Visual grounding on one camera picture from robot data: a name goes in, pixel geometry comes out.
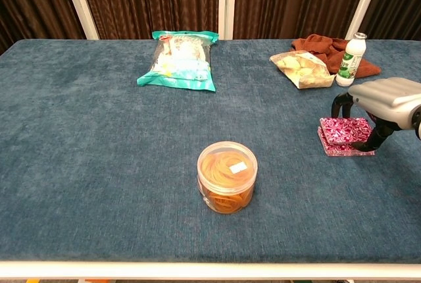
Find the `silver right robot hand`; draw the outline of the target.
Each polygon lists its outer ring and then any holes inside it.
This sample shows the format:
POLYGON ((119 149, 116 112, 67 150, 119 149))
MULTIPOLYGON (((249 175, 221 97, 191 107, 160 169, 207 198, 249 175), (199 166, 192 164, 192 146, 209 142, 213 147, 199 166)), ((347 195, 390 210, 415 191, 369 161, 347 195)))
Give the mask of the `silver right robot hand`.
POLYGON ((351 144, 359 151, 375 151, 401 130, 414 130, 420 138, 419 82, 390 77, 352 85, 333 100, 331 117, 349 118, 353 105, 363 108, 375 124, 366 141, 351 144))

